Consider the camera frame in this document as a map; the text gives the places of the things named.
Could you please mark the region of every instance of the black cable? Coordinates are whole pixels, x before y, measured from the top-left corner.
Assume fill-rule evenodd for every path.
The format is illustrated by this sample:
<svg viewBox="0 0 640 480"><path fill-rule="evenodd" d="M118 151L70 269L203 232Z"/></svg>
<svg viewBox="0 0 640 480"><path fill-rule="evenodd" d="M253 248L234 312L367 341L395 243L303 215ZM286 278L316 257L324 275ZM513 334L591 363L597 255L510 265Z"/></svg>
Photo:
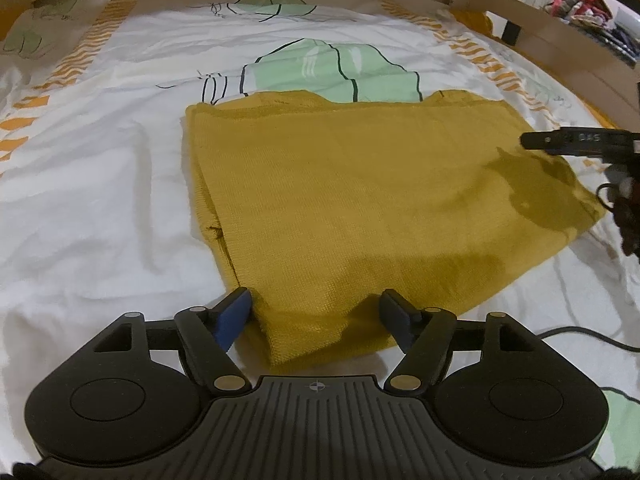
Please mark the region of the black cable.
<svg viewBox="0 0 640 480"><path fill-rule="evenodd" d="M567 333L575 333L575 334L583 334L588 335L590 337L594 337L599 339L600 341L620 348L622 350L626 350L627 352L633 352L634 354L640 354L640 348L637 346L626 345L621 343L620 341L616 341L610 337L607 337L600 332L596 332L595 330L590 330L589 328L584 328L581 326L561 326L558 328L552 328L551 330L547 330L546 332L538 334L540 339L546 339L547 337L553 337L559 334L567 334Z"/></svg>

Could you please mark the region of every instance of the yellow knit fabric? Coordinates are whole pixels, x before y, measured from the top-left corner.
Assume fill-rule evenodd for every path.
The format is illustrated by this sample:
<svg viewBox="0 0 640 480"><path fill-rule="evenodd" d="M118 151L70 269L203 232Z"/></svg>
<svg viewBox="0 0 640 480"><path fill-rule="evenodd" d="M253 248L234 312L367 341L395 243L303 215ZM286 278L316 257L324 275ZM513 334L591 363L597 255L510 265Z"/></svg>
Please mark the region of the yellow knit fabric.
<svg viewBox="0 0 640 480"><path fill-rule="evenodd" d="M393 343L376 295L460 314L603 214L527 123L463 91L420 104L263 92L187 110L195 209L229 289L247 286L274 370Z"/></svg>

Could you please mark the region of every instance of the orange striped pattern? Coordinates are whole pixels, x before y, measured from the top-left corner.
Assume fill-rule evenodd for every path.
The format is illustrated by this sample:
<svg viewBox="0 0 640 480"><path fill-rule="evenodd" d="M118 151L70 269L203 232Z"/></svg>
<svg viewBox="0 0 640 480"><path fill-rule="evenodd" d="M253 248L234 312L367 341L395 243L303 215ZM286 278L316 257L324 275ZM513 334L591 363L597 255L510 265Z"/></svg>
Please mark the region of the orange striped pattern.
<svg viewBox="0 0 640 480"><path fill-rule="evenodd" d="M545 119L550 121L555 128L560 127L560 123L556 121L551 110L525 90L520 77L500 63L498 59L495 59L487 49L473 42L473 37L465 34L453 36L437 20L425 16L418 16L389 0L382 1L382 8L396 18L408 20L411 23L421 25L431 30L434 37L443 43L447 43L453 52L459 56L471 58L469 61L476 65L478 70L501 91L515 92L520 95L522 101L531 112L543 113Z"/></svg>
<svg viewBox="0 0 640 480"><path fill-rule="evenodd" d="M111 0L106 4L71 54L59 63L43 84L31 87L35 95L24 97L14 105L16 113L19 114L25 111L37 112L38 108L42 109L49 103L49 95L42 95L42 91L75 83L78 76L82 75L87 67L91 65L111 35L118 30L131 12L131 9L136 5L136 2L137 0ZM29 126L36 118L33 116L14 117L10 114L9 118L0 121L0 134ZM0 152L8 152L4 155L0 153L0 161L8 160L11 152L23 145L27 139L28 137L0 140Z"/></svg>

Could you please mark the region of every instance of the white bed sheet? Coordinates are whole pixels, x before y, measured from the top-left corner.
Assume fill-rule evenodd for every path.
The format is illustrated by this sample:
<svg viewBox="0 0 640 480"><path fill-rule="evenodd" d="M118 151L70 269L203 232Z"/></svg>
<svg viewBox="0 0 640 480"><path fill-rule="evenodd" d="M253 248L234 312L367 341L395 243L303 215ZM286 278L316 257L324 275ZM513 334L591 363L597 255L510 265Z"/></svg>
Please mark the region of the white bed sheet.
<svg viewBox="0 0 640 480"><path fill-rule="evenodd" d="M37 460L22 420L24 401L101 328L129 310L163 319L224 296L190 205L182 119L203 89L207 101L222 98L223 86L223 99L269 89L256 59L313 38L347 45L353 59L363 59L364 52L353 51L354 44L375 46L389 62L420 74L423 96L466 89L507 100L532 128L554 127L521 94L497 86L488 78L492 73L481 72L472 58L439 39L433 27L384 16L377 1L340 2L369 14L316 7L302 15L301 7L277 15L271 7L260 13L213 5L236 1L138 0L77 81L47 89L46 107L19 112L37 119L6 134L29 139L0 162L0 470ZM543 102L558 123L598 126L579 99L533 64L446 13L437 20L450 38L472 40L516 72L527 94ZM310 72L287 84L310 84L316 54L307 53ZM27 91L18 83L13 94L22 98ZM9 106L15 99L7 102L0 106L2 118L18 113ZM601 164L570 162L587 187L604 181ZM483 319L500 310L534 332L579 325L638 346L640 267L621 255L619 244L617 229L605 218L464 317ZM599 386L640 397L638 355L581 335L549 343ZM236 348L230 354L249 377L264 371L250 350L243 349L242 357ZM401 357L391 348L302 373L374 373L382 381ZM477 358L456 354L452 370ZM162 359L177 365L172 357ZM598 450L601 464L624 462L614 444L606 441Z"/></svg>

